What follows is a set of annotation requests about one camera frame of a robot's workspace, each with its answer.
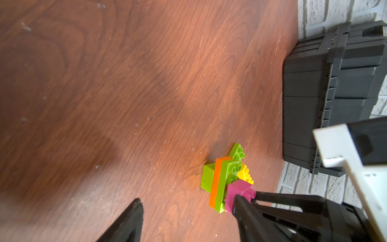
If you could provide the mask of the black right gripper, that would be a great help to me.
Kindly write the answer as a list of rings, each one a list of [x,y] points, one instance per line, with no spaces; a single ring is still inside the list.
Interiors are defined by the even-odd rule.
[[[255,200],[276,204],[324,203],[315,195],[256,192]],[[263,217],[283,224],[323,224],[319,215],[254,204]],[[378,237],[362,209],[327,200],[324,210],[327,228],[320,231],[321,242],[377,242]]]

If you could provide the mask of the orange 2x4 lego brick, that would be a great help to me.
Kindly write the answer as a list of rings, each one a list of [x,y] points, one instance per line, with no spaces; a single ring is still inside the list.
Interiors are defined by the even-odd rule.
[[[213,175],[210,199],[209,199],[209,206],[214,209],[216,205],[216,198],[217,198],[222,163],[230,159],[231,157],[227,156],[227,157],[217,158],[215,162],[215,169],[214,169],[214,175]]]

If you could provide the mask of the pink 2x2 lego brick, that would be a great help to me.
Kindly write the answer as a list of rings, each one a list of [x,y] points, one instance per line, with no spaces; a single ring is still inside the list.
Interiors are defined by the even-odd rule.
[[[247,199],[248,202],[252,202],[252,199],[256,196],[256,191],[253,189],[253,185],[238,179],[237,181],[232,182],[227,187],[227,195],[225,199],[225,210],[232,214],[233,205],[236,195],[240,195]]]

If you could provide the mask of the small green 2x2 lego brick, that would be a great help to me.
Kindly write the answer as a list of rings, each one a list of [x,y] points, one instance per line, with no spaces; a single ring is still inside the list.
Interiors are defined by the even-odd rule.
[[[215,172],[216,163],[209,163],[204,165],[202,180],[201,180],[201,188],[206,192],[210,193],[212,188],[213,176]]]

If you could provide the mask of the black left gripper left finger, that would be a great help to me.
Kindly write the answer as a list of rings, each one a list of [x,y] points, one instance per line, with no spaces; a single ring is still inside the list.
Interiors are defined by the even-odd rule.
[[[97,242],[140,242],[143,220],[143,204],[136,198]]]

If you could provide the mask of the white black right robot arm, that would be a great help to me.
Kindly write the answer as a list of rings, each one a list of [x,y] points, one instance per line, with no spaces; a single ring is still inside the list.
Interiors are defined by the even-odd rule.
[[[387,239],[387,119],[316,129],[325,167],[343,167],[362,207],[320,196],[258,192],[236,198],[246,242],[384,242]]]

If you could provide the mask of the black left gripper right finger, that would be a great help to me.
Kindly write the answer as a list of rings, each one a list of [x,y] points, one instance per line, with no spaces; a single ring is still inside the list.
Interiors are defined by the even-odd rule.
[[[245,197],[235,196],[232,215],[236,218],[242,242],[289,242],[289,238],[273,222],[268,221]]]

